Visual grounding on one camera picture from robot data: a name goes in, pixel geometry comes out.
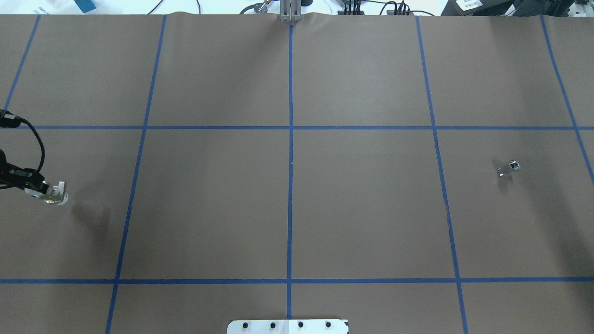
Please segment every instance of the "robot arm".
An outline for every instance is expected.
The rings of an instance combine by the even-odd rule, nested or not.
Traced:
[[[19,188],[33,198],[39,198],[46,203],[62,205],[68,201],[66,183],[59,182],[57,186],[51,186],[45,182],[45,177],[40,170],[45,160],[45,148],[35,128],[26,119],[15,116],[6,110],[0,109],[0,127],[17,128],[25,123],[31,128],[37,138],[42,150],[42,158],[37,169],[20,168],[7,162],[6,154],[0,150],[0,190]]]

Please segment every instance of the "plug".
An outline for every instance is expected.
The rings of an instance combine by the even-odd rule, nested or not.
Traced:
[[[21,118],[13,115],[8,110],[0,109],[0,128],[18,128],[21,125]]]

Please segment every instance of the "white bracket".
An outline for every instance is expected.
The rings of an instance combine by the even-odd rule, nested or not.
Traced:
[[[296,23],[301,19],[301,0],[280,0],[279,20]]]
[[[349,334],[349,321],[310,320],[235,320],[227,334]]]

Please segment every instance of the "white mounting plate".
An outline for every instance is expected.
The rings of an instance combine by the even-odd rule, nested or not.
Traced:
[[[340,319],[309,320],[235,320],[227,334],[348,334],[349,321]]]

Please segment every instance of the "blue grid line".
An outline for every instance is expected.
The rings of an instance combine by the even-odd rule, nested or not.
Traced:
[[[287,195],[287,319],[293,317],[293,24],[289,26],[289,194]]]
[[[287,284],[288,279],[120,279],[118,285],[246,285]],[[592,276],[576,277],[469,277],[469,278],[293,278],[292,284],[432,284],[432,283],[540,283],[594,282]],[[0,279],[0,284],[114,284],[114,279]]]
[[[154,90],[154,82],[157,78],[157,70],[159,69],[159,56],[161,54],[161,46],[163,44],[163,35],[165,33],[165,24],[167,22],[167,15],[163,16],[163,21],[161,23],[161,32],[159,34],[159,44],[157,45],[157,55],[154,59],[154,67],[153,67],[153,76],[151,78],[150,88],[148,91],[148,98],[147,98],[147,109],[144,113],[144,122],[143,122],[143,132],[140,136],[140,144],[138,145],[138,155],[136,158],[136,166],[134,168],[134,177],[132,179],[132,187],[130,191],[130,199],[128,202],[128,212],[126,214],[126,221],[124,223],[124,231],[122,233],[122,242],[119,248],[119,256],[118,256],[118,265],[116,267],[115,272],[115,282],[113,283],[113,291],[112,291],[112,298],[111,302],[109,303],[109,313],[108,319],[105,325],[105,334],[109,334],[111,331],[111,322],[113,319],[113,311],[115,309],[115,302],[118,296],[118,286],[119,286],[119,277],[122,272],[122,263],[124,261],[124,251],[126,249],[126,240],[128,238],[128,228],[130,226],[130,217],[132,216],[132,204],[134,202],[134,194],[136,193],[136,184],[138,181],[138,171],[140,169],[140,162],[143,156],[143,148],[144,148],[144,139],[146,137],[147,132],[147,125],[149,123],[149,116],[150,116],[150,106],[153,99],[153,90]]]
[[[588,173],[590,174],[590,180],[592,182],[592,185],[594,185],[594,172],[592,172],[592,166],[590,165],[590,160],[588,159],[586,148],[584,146],[584,143],[582,142],[582,136],[580,135],[580,131],[577,127],[576,117],[573,115],[573,110],[571,108],[571,104],[569,103],[569,97],[567,97],[567,91],[565,90],[565,85],[563,85],[563,79],[561,78],[559,68],[557,67],[557,61],[555,60],[555,55],[553,53],[551,41],[549,40],[549,33],[546,29],[544,15],[541,15],[541,24],[542,31],[545,34],[546,46],[549,49],[549,56],[551,56],[553,69],[555,70],[555,75],[557,75],[557,80],[559,81],[559,86],[561,87],[561,92],[563,94],[563,99],[565,100],[565,105],[567,106],[567,111],[569,112],[569,117],[571,118],[571,123],[573,124],[573,129],[576,132],[577,142],[580,144],[580,149],[582,150],[582,155],[584,156],[584,161],[586,162],[586,168],[588,169]]]
[[[576,127],[506,127],[487,125],[36,125],[38,130],[520,130],[520,131],[574,131]],[[577,127],[578,130],[592,131],[594,127]],[[29,130],[27,126],[16,129]]]
[[[33,38],[35,37],[35,32],[37,31],[37,27],[39,26],[39,20],[41,20],[41,15],[37,16],[35,20],[35,24],[33,25],[33,30],[31,31],[31,35],[29,36],[29,41],[27,42],[27,47],[23,52],[23,57],[21,58],[21,62],[18,65],[17,73],[14,76],[14,80],[12,81],[12,86],[10,86],[10,91],[8,92],[8,97],[6,98],[6,103],[4,104],[4,109],[8,109],[8,105],[10,104],[10,100],[12,99],[12,94],[14,93],[14,89],[17,86],[18,78],[21,76],[21,70],[23,70],[23,65],[25,64],[25,60],[27,59],[27,55],[29,54],[29,49],[31,48],[31,44],[33,43]]]
[[[437,166],[440,171],[441,193],[444,197],[445,213],[447,215],[447,225],[450,234],[451,257],[454,263],[454,274],[456,275],[456,288],[458,290],[458,302],[460,304],[460,316],[462,318],[462,329],[464,334],[468,334],[468,324],[466,321],[466,309],[464,307],[464,295],[462,294],[462,283],[460,282],[460,269],[458,267],[458,255],[456,253],[456,242],[454,240],[454,228],[451,224],[450,203],[448,202],[446,179],[444,177],[443,164],[441,162],[441,152],[439,138],[437,137],[437,126],[435,124],[435,113],[433,111],[433,99],[431,98],[431,88],[429,86],[429,74],[427,72],[427,62],[425,59],[425,48],[423,46],[423,36],[421,33],[421,22],[416,17],[416,29],[419,36],[419,48],[421,50],[421,62],[423,65],[423,75],[425,77],[425,88],[427,91],[427,101],[429,103],[429,115],[431,116],[431,125],[433,127],[433,141],[435,143],[435,154],[437,155]]]

